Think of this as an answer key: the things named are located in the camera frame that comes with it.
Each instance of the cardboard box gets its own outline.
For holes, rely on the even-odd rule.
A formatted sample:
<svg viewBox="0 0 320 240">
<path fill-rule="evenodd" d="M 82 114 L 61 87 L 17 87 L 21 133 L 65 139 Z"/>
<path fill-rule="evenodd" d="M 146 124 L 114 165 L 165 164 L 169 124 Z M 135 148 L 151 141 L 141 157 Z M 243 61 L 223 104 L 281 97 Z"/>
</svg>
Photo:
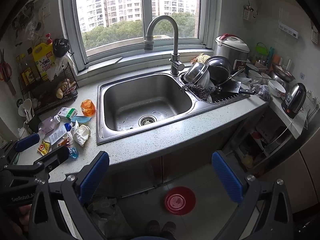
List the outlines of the cardboard box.
<svg viewBox="0 0 320 240">
<path fill-rule="evenodd" d="M 71 119 L 78 113 L 77 109 L 75 108 L 67 108 L 63 107 L 60 109 L 58 116 L 62 119 L 67 119 L 71 121 Z"/>
</svg>

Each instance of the sink drain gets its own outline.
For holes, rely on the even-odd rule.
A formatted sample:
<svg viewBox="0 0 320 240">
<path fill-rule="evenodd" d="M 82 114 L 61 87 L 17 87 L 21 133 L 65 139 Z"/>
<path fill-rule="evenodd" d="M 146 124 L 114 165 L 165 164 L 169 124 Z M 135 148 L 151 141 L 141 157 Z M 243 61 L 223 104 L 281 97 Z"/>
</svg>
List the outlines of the sink drain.
<svg viewBox="0 0 320 240">
<path fill-rule="evenodd" d="M 157 121 L 157 119 L 154 116 L 145 115 L 139 119 L 139 125 L 142 126 L 142 125 L 150 124 L 150 123 L 153 123 L 156 121 Z"/>
</svg>

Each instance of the faucet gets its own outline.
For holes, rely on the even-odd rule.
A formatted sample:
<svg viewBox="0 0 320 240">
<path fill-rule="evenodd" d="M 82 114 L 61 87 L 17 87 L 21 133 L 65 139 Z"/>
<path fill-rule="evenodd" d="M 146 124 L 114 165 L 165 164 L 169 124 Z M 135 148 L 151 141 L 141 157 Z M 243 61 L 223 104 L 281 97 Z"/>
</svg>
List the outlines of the faucet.
<svg viewBox="0 0 320 240">
<path fill-rule="evenodd" d="M 171 54 L 171 58 L 169 61 L 171 62 L 171 71 L 170 73 L 173 76 L 177 76 L 179 71 L 184 69 L 184 64 L 179 61 L 180 54 L 178 53 L 178 25 L 176 21 L 168 16 L 168 15 L 160 15 L 155 17 L 149 24 L 146 34 L 146 39 L 144 43 L 144 52 L 152 52 L 153 51 L 153 29 L 155 28 L 156 24 L 161 20 L 168 20 L 173 27 L 173 53 Z"/>
</svg>

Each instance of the black plastic bag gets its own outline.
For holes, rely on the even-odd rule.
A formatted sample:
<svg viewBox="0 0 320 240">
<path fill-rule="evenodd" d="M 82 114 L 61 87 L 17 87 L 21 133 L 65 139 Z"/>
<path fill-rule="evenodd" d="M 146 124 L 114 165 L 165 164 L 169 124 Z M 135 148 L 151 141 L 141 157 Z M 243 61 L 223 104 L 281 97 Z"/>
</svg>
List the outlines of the black plastic bag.
<svg viewBox="0 0 320 240">
<path fill-rule="evenodd" d="M 63 57 L 70 49 L 68 39 L 55 39 L 53 41 L 53 54 L 56 57 Z"/>
</svg>

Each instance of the windowsill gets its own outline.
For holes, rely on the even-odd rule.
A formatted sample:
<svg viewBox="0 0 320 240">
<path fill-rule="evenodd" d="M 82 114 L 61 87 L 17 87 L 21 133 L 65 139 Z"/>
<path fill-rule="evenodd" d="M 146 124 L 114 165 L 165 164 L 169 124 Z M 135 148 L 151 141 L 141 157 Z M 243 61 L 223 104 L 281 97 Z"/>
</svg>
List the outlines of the windowsill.
<svg viewBox="0 0 320 240">
<path fill-rule="evenodd" d="M 212 49 L 179 49 L 180 61 L 190 62 L 200 53 L 213 55 Z M 121 58 L 117 63 L 114 63 L 116 58 L 121 55 L 115 55 L 114 59 L 94 64 L 90 69 L 86 69 L 77 74 L 77 81 L 80 86 L 86 85 L 98 80 L 102 80 L 111 76 L 120 75 L 122 73 L 131 72 L 139 69 L 168 65 L 168 59 L 171 58 L 172 50 L 157 51 L 151 53 L 137 54 Z"/>
</svg>

